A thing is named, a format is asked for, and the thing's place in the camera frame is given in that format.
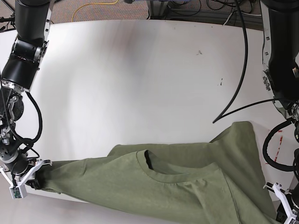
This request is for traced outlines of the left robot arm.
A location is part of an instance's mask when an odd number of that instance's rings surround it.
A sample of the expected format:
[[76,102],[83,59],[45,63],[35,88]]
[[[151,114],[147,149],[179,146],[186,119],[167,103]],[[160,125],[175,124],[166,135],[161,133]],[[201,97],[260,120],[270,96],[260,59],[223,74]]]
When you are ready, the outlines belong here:
[[[232,99],[213,123],[239,110],[272,102],[286,121],[274,127],[265,138],[262,147],[263,158],[268,165],[277,170],[292,172],[299,182],[299,149],[294,151],[292,165],[280,164],[268,155],[268,145],[274,134],[291,124],[295,126],[294,136],[299,142],[299,63],[296,62],[299,55],[299,1],[260,0],[263,23],[263,83],[266,90],[271,93],[271,99],[252,103],[224,114],[232,105],[243,83],[249,50],[243,12],[240,9],[239,1],[234,0],[234,2],[240,16],[244,36],[244,64],[239,84]],[[275,193],[280,200],[278,221],[282,224],[298,224],[299,183],[294,189],[286,191],[281,189],[279,183],[266,183],[265,187]]]

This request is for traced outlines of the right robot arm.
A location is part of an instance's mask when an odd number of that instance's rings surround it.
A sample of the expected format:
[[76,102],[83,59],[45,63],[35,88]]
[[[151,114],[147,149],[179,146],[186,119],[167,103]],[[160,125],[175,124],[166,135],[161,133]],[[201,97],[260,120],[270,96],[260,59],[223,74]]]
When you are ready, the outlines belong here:
[[[17,0],[14,10],[14,27],[17,31],[11,53],[0,75],[0,159],[12,176],[12,189],[29,182],[39,188],[34,175],[37,157],[29,158],[27,152],[40,139],[43,130],[41,111],[30,94],[33,81],[40,69],[48,47],[50,20],[55,2],[53,0]],[[20,136],[16,122],[23,114],[22,93],[25,92],[38,114],[38,131],[34,138]]]

